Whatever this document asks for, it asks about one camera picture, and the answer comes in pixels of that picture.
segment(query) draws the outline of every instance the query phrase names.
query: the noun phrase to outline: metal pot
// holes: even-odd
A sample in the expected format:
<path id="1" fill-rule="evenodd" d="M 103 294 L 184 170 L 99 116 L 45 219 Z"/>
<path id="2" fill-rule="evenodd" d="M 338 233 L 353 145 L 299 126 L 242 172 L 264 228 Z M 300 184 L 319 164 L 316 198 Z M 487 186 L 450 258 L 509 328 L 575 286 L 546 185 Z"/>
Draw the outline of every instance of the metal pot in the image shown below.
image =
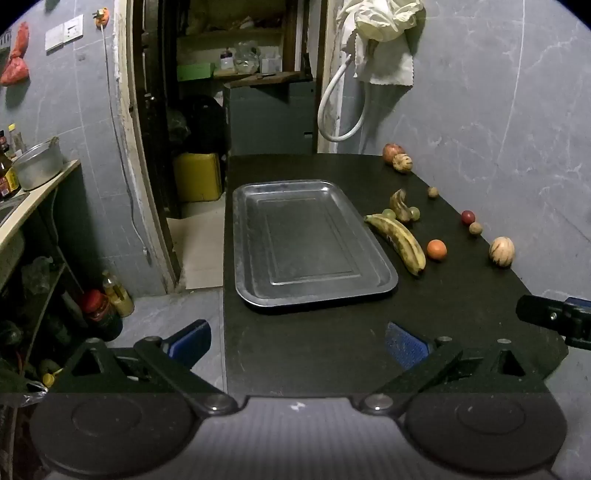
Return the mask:
<path id="1" fill-rule="evenodd" d="M 59 139 L 53 137 L 35 145 L 12 164 L 23 190 L 33 190 L 55 177 L 64 164 Z"/>

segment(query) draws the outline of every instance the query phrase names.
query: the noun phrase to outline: banana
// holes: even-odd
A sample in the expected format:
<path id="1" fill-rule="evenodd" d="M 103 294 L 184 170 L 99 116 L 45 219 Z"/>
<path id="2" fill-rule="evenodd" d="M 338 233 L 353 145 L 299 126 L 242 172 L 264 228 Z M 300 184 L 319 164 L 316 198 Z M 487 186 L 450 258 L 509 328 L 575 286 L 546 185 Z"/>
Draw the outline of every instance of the banana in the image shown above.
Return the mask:
<path id="1" fill-rule="evenodd" d="M 386 238 L 400 255 L 408 271 L 418 277 L 419 273 L 425 269 L 427 259 L 412 233 L 399 221 L 381 213 L 367 215 L 364 220 Z"/>
<path id="2" fill-rule="evenodd" d="M 390 197 L 390 208 L 396 214 L 396 218 L 402 223 L 408 223 L 413 218 L 410 209 L 406 206 L 406 190 L 400 189 Z"/>

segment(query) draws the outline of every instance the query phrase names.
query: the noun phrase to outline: red bag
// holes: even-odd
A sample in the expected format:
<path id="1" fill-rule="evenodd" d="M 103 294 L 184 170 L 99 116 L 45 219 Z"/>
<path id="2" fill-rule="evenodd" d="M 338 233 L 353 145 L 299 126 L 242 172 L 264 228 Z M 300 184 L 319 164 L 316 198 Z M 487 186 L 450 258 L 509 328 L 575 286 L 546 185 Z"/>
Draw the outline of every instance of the red bag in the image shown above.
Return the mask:
<path id="1" fill-rule="evenodd" d="M 29 68 L 21 58 L 29 46 L 29 25 L 23 22 L 18 27 L 17 39 L 10 52 L 8 64 L 0 77 L 0 85 L 8 87 L 29 78 Z"/>
<path id="2" fill-rule="evenodd" d="M 29 46 L 29 25 L 23 22 L 18 26 L 17 39 L 14 42 L 14 48 L 10 52 L 10 58 L 22 57 Z"/>
<path id="3" fill-rule="evenodd" d="M 2 77 L 0 77 L 0 85 L 7 87 L 27 78 L 29 78 L 27 64 L 23 59 L 17 57 L 8 60 L 8 65 L 6 65 L 6 68 L 2 72 Z"/>

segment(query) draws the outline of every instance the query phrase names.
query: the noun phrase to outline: electrical outlet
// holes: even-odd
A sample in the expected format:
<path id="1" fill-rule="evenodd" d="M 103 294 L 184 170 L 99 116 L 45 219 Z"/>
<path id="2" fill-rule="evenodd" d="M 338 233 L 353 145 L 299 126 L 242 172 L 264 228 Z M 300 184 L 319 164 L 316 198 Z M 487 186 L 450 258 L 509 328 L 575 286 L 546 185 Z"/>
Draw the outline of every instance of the electrical outlet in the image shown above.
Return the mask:
<path id="1" fill-rule="evenodd" d="M 82 36 L 82 21 L 84 15 L 78 15 L 64 23 L 64 43 L 75 40 Z"/>

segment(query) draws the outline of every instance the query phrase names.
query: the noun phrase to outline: black table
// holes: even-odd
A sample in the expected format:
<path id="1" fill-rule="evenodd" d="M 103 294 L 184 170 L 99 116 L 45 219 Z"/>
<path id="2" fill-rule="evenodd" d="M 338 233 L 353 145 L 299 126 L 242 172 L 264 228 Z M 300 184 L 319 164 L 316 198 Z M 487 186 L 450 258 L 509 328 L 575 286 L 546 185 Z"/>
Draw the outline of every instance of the black table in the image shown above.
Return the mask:
<path id="1" fill-rule="evenodd" d="M 232 192 L 246 183 L 301 179 L 335 183 L 361 215 L 381 212 L 390 195 L 405 188 L 407 204 L 421 210 L 413 234 L 424 249 L 434 238 L 443 240 L 447 260 L 441 264 L 427 260 L 425 272 L 416 279 L 380 238 L 400 277 L 393 294 L 312 309 L 250 308 L 234 283 Z M 227 195 L 223 291 L 230 395 L 371 392 L 402 371 L 385 349 L 390 321 L 426 338 L 446 335 L 470 347 L 510 339 L 544 376 L 567 354 L 558 334 L 517 319 L 515 305 L 528 290 L 511 270 L 491 265 L 486 241 L 471 237 L 460 215 L 442 198 L 430 200 L 427 185 L 417 176 L 396 173 L 380 157 L 231 157 Z"/>

